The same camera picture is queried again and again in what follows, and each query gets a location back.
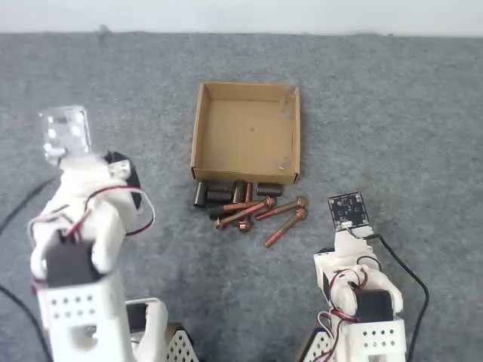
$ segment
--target bolt thread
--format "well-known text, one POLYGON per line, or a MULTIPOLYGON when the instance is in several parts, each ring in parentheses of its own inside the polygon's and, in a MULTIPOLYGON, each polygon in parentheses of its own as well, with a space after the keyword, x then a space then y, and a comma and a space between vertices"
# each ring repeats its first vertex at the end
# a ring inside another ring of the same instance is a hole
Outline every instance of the bolt thread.
POLYGON ((274 232, 268 239, 266 239, 266 241, 263 243, 263 246, 271 247, 279 240, 279 238, 282 237, 284 233, 286 233, 292 226, 294 226, 297 221, 299 221, 299 216, 292 216, 284 225, 280 226, 276 232, 274 232))
POLYGON ((285 205, 275 207, 275 208, 273 208, 269 211, 266 211, 265 213, 261 213, 261 214, 255 216, 255 217, 257 218, 258 221, 260 221, 260 220, 263 220, 263 219, 268 219, 269 217, 272 217, 272 216, 275 216, 275 215, 279 215, 280 213, 284 213, 285 211, 295 209, 296 207, 299 207, 298 203, 296 201, 292 201, 289 204, 285 204, 285 205))

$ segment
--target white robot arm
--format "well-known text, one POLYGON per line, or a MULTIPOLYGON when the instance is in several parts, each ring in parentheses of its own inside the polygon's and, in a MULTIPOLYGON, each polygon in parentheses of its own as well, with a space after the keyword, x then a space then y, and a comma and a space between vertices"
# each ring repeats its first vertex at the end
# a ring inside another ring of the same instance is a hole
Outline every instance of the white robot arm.
POLYGON ((47 159, 63 170, 55 196, 28 226, 30 268, 53 359, 165 361, 165 304, 156 298, 126 302, 117 266, 125 236, 155 219, 146 198, 152 219, 130 232, 137 195, 145 195, 135 169, 126 157, 108 161, 91 152, 82 107, 49 109, 41 117, 47 159))
MULTIPOLYGON (((321 312, 312 339, 300 353, 300 362, 405 362, 405 323, 398 316, 402 294, 382 272, 382 265, 368 240, 373 233, 362 196, 358 192, 328 199, 336 229, 334 248, 314 255, 317 285, 330 311, 321 312)), ((427 307, 426 286, 388 249, 421 285, 427 307)), ((408 360, 412 358, 416 333, 408 360)))

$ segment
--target red wire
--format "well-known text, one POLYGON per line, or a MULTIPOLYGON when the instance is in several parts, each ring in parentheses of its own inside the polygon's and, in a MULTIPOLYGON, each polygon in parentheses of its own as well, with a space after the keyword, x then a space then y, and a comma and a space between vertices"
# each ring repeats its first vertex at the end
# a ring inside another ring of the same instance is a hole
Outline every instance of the red wire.
MULTIPOLYGON (((126 185, 105 187, 103 189, 99 189, 99 190, 93 192, 92 194, 90 194, 88 196, 87 200, 85 201, 85 209, 87 210, 88 202, 92 198, 96 197, 97 195, 99 195, 103 192, 112 191, 112 190, 120 190, 120 189, 130 189, 130 190, 134 190, 134 191, 142 191, 141 189, 139 189, 137 187, 126 186, 126 185)), ((147 224, 145 224, 145 226, 143 226, 143 227, 141 227, 137 230, 133 230, 132 232, 126 232, 126 236, 135 236, 135 235, 140 234, 141 232, 143 232, 144 230, 149 228, 152 225, 153 222, 154 222, 154 217, 152 217, 151 220, 147 224)))
POLYGON ((91 210, 86 210, 84 215, 82 215, 81 219, 74 224, 74 226, 67 232, 66 238, 69 239, 71 238, 74 233, 80 229, 82 226, 82 223, 88 218, 89 214, 91 213, 91 210))
POLYGON ((143 226, 142 228, 138 228, 138 230, 134 230, 133 232, 126 232, 126 236, 135 236, 140 234, 141 232, 149 228, 153 222, 154 222, 154 219, 151 218, 151 220, 147 224, 145 224, 145 226, 143 226))

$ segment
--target screw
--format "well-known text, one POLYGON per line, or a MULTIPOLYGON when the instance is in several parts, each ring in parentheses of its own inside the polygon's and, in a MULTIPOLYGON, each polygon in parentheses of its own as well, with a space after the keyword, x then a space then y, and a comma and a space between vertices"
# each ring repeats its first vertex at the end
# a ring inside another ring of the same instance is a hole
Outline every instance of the screw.
MULTIPOLYGON (((245 194, 245 203, 248 203, 251 201, 251 194, 253 193, 253 190, 254 190, 254 184, 247 183, 247 193, 245 194)), ((252 225, 253 224, 250 221, 250 217, 246 216, 244 219, 238 222, 238 230, 240 232, 249 232, 252 225)))
POLYGON ((216 219, 226 214, 230 214, 230 211, 240 211, 240 210, 252 207, 258 203, 260 203, 260 200, 249 201, 249 202, 238 202, 237 204, 227 204, 227 205, 210 207, 208 209, 208 215, 212 219, 216 219))
POLYGON ((287 232, 292 226, 294 226, 297 222, 305 220, 307 218, 307 212, 305 209, 296 209, 295 215, 293 215, 284 225, 282 225, 276 232, 273 233, 268 239, 266 239, 265 243, 263 243, 264 247, 271 247, 277 240, 287 232))
POLYGON ((256 218, 257 218, 258 221, 263 220, 263 219, 267 219, 267 218, 272 217, 274 215, 279 215, 280 213, 284 213, 285 211, 297 209, 298 207, 305 207, 305 206, 307 206, 308 203, 309 202, 307 201, 307 199, 304 198, 303 196, 297 196, 295 201, 293 201, 289 204, 278 206, 275 209, 271 209, 271 210, 266 211, 265 213, 259 213, 256 216, 256 218))
POLYGON ((235 215, 231 215, 226 217, 225 219, 218 219, 214 222, 215 228, 218 230, 223 230, 226 226, 231 224, 232 222, 238 221, 243 219, 245 216, 251 215, 252 213, 256 213, 258 210, 263 209, 264 207, 274 207, 277 201, 274 198, 266 198, 263 201, 259 201, 258 204, 249 207, 248 209, 244 209, 235 215))

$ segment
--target open cardboard box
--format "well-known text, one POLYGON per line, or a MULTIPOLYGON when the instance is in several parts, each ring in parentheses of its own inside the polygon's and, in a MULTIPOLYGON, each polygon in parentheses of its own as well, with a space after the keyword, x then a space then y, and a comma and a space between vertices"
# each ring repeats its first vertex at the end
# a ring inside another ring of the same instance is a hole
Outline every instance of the open cardboard box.
POLYGON ((295 183, 300 173, 299 88, 202 83, 191 170, 196 180, 295 183))

